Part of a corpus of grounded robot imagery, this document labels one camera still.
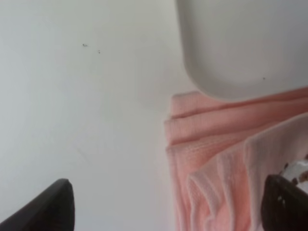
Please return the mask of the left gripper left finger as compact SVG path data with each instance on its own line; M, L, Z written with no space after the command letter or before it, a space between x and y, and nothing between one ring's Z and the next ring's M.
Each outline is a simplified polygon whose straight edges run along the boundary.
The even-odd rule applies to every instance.
M2 231L73 231L75 200L68 179L58 179L0 223Z

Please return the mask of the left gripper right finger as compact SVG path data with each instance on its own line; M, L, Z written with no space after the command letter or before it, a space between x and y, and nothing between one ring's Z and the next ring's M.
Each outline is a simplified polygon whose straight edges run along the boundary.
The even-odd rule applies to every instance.
M269 175L261 203L265 231L306 231L308 194L280 175Z

